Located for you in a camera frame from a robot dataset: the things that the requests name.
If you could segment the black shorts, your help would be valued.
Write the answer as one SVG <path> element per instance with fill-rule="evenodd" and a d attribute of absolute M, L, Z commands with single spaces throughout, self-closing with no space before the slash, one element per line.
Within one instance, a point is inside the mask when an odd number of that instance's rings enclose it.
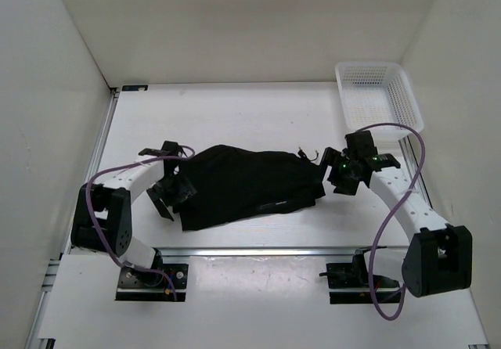
<path fill-rule="evenodd" d="M 283 151 L 217 145 L 179 165 L 195 194 L 173 206 L 184 231 L 198 231 L 315 206 L 325 196 L 318 165 Z"/>

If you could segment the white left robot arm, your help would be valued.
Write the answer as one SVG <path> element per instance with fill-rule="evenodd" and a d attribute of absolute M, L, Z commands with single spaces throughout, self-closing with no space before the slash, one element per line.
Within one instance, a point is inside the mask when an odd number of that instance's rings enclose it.
<path fill-rule="evenodd" d="M 80 189 L 70 241 L 73 246 L 107 253 L 120 268 L 137 271 L 146 286 L 163 280 L 158 252 L 132 233 L 132 204 L 167 175 L 164 163 L 180 156 L 139 156 L 134 162 L 93 175 Z"/>

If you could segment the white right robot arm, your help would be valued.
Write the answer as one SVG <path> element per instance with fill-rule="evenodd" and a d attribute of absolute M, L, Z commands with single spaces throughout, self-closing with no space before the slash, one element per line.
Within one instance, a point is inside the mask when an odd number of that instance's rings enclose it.
<path fill-rule="evenodd" d="M 353 196 L 360 184 L 395 211 L 408 240 L 405 253 L 379 246 L 357 250 L 351 276 L 369 286 L 379 276 L 400 282 L 414 297 L 464 290 L 472 279 L 473 238 L 463 225 L 453 226 L 414 192 L 400 163 L 390 154 L 349 157 L 327 148 L 320 167 L 338 194 Z"/>

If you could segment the white perforated plastic basket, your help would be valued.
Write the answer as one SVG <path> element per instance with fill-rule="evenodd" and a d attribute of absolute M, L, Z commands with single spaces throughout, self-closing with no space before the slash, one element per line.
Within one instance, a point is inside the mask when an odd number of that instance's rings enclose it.
<path fill-rule="evenodd" d="M 372 124 L 374 139 L 399 141 L 424 129 L 410 80 L 397 63 L 341 62 L 335 66 L 337 87 L 347 128 L 353 132 Z"/>

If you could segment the small black corner label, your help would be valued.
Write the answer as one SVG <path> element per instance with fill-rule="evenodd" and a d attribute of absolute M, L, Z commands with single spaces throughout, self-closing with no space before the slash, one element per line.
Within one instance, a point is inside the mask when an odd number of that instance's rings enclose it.
<path fill-rule="evenodd" d="M 121 91 L 123 92 L 144 92 L 148 90 L 149 85 L 123 85 Z"/>

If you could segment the aluminium table edge rail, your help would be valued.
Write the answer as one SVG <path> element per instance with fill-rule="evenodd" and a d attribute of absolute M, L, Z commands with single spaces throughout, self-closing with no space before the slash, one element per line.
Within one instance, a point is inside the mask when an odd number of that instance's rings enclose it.
<path fill-rule="evenodd" d="M 352 255 L 361 249 L 360 246 L 158 247 L 164 257 L 330 257 Z"/>

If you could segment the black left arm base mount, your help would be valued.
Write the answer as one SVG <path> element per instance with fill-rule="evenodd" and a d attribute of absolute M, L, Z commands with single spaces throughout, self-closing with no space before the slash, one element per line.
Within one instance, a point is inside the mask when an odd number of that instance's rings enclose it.
<path fill-rule="evenodd" d="M 187 263 L 166 263 L 162 272 L 139 272 L 122 268 L 117 280 L 115 300 L 134 302 L 185 302 L 189 276 Z"/>

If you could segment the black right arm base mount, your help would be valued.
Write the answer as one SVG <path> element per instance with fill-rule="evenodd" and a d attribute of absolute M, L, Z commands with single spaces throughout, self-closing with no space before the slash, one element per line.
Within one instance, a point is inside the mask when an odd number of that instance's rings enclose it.
<path fill-rule="evenodd" d="M 365 255 L 369 247 L 357 249 L 349 262 L 331 262 L 319 273 L 327 280 L 330 304 L 372 304 L 369 291 L 368 265 Z M 397 304 L 401 298 L 401 286 L 398 281 L 381 275 L 373 276 L 373 284 L 379 304 Z"/>

